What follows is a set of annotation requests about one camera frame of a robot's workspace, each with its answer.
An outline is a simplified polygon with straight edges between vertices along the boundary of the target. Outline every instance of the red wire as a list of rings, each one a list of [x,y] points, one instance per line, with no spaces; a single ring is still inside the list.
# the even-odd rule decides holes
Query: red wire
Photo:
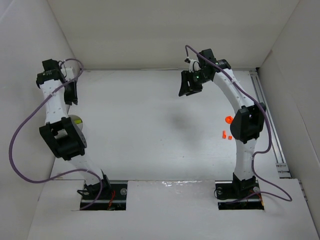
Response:
[[[112,193],[111,193],[111,199],[110,199],[110,201],[109,201],[109,206],[108,206],[107,210],[110,209],[110,207],[111,207],[111,205],[112,205],[112,201],[114,200],[115,196],[116,196],[116,191],[113,190]]]

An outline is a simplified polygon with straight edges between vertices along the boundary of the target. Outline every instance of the orange object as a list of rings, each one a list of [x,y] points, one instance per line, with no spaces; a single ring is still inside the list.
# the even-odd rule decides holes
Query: orange object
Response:
[[[226,122],[227,124],[231,124],[233,120],[234,120],[234,118],[233,118],[232,116],[227,116],[227,117],[225,118],[225,122]]]

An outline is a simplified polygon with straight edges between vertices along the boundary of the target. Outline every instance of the white wall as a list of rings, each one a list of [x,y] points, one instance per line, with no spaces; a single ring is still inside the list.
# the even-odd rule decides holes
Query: white wall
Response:
[[[20,179],[11,169],[8,147],[12,134],[43,100],[36,86],[42,61],[73,54],[46,0],[5,0],[0,3],[0,239],[25,240],[42,184]],[[28,177],[47,178],[53,156],[41,140],[38,114],[18,136],[15,162]]]
[[[87,68],[186,67],[184,46],[260,67],[299,0],[48,0]]]
[[[320,1],[301,0],[259,70],[283,152],[320,231]]]

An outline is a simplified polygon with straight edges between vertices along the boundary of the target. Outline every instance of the wall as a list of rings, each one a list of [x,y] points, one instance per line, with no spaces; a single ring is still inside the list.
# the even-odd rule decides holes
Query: wall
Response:
[[[43,100],[36,86],[42,61],[73,54],[46,0],[0,3],[0,233],[2,240],[25,240],[42,184],[20,179],[11,169],[8,147],[18,125]],[[39,113],[18,135],[13,149],[17,167],[28,177],[47,178],[53,156],[41,140]]]
[[[185,68],[184,46],[260,67],[299,0],[48,0],[88,69]]]
[[[320,231],[320,1],[301,0],[259,70],[283,152]]]

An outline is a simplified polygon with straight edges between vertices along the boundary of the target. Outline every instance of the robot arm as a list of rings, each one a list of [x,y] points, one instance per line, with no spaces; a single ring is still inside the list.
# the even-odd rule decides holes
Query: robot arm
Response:
[[[200,54],[224,69],[232,77],[232,81],[241,87],[225,59],[216,60],[211,49],[203,50]],[[222,198],[238,199],[247,196],[248,190],[256,186],[256,177],[251,163],[257,138],[263,129],[264,116],[251,99],[241,93],[222,72],[202,58],[198,58],[198,68],[197,64],[194,64],[195,60],[187,58],[185,62],[189,63],[189,71],[181,72],[179,97],[199,93],[203,89],[202,84],[213,81],[233,107],[235,117],[230,124],[230,131],[236,142],[236,165],[232,185],[228,186],[231,190],[227,191],[227,196]],[[261,105],[265,110],[266,106],[263,103]]]
[[[59,63],[49,59],[42,62],[44,72],[37,75],[36,84],[46,99],[52,91],[65,83]],[[45,125],[39,128],[40,135],[56,158],[63,158],[76,169],[87,169],[97,174],[103,186],[111,190],[107,176],[85,156],[87,142],[75,121],[68,116],[66,104],[78,103],[77,82],[71,82],[57,91],[45,104]],[[85,188],[90,192],[98,191],[100,182],[88,172],[81,172]]]

